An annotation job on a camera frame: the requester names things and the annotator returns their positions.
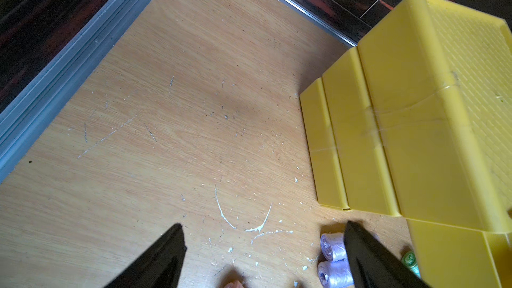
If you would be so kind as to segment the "pink roll centre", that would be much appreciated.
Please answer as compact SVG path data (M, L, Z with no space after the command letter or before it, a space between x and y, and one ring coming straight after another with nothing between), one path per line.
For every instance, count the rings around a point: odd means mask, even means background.
M244 288L244 286L241 281L235 280L227 283L223 288Z

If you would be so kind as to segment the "yellow drawer cabinet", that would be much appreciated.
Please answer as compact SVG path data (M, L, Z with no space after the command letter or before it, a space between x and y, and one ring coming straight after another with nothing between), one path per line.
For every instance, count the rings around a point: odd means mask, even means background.
M318 202L511 231L511 31L403 0L300 96Z

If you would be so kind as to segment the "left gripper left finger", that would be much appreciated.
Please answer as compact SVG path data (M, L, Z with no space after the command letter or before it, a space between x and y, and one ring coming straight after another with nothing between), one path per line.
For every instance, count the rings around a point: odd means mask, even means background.
M183 227L176 223L107 286L177 287L186 250Z

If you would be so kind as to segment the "purple roll upper back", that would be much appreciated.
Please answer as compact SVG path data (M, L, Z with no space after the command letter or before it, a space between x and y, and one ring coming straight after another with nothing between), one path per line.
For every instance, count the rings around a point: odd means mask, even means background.
M321 246L321 259L318 261L318 265L321 263L338 262L338 261L349 261L349 257L352 256L354 260L360 260L361 257L365 257L368 248L363 246L363 241L360 236L356 237L351 235L349 237L352 246L349 248L349 253L345 246L345 233L324 233L320 237Z

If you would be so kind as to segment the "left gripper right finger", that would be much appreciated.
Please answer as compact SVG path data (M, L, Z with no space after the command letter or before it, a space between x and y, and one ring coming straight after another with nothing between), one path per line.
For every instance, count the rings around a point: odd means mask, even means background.
M348 221L344 244L356 287L427 287L361 224Z

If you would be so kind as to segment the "purple roll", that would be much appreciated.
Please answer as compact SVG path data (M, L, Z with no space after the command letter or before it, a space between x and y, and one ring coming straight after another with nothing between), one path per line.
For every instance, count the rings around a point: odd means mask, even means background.
M360 236L356 237L351 235L349 237L352 246L349 248L349 253L345 246L345 233L324 233L320 237L321 246L321 259L318 261L318 265L321 263L338 262L338 261L349 261L349 257L352 256L354 260L360 260L361 257L365 257L368 248L363 246L363 241Z
M317 266L322 287L345 288L354 285L348 260L322 261Z

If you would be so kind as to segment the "yellow top drawer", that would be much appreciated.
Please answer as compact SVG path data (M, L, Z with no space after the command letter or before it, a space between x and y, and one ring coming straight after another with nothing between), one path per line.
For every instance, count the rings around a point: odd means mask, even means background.
M408 220L422 280L431 287L511 287L511 234Z

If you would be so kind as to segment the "green roll top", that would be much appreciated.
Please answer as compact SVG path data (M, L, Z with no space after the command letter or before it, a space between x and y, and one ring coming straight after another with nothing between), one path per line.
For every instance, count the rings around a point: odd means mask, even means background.
M418 278L421 277L419 266L417 264L417 259L412 250L409 250L404 253L401 258L401 262L406 266L411 272L413 272Z

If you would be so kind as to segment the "purple roll upper front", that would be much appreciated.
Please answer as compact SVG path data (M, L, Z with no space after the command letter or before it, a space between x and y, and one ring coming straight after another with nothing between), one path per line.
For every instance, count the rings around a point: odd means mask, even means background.
M317 266L322 287L345 288L354 285L348 260L322 261Z

